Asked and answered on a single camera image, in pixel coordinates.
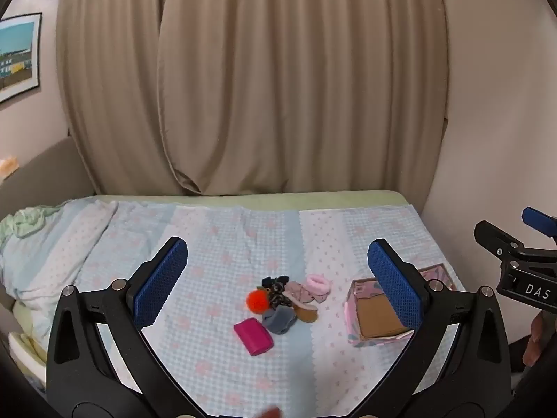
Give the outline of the person right hand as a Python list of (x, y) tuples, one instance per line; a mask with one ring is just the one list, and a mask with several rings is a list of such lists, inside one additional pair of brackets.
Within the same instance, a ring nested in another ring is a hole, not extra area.
[(544, 333), (544, 328), (545, 325), (543, 313), (540, 312), (535, 316), (533, 322), (531, 323), (531, 327), (529, 328), (531, 334), (529, 335), (529, 340), (527, 342), (527, 346), (522, 358), (523, 363), (527, 367), (532, 367), (541, 354), (541, 340)]

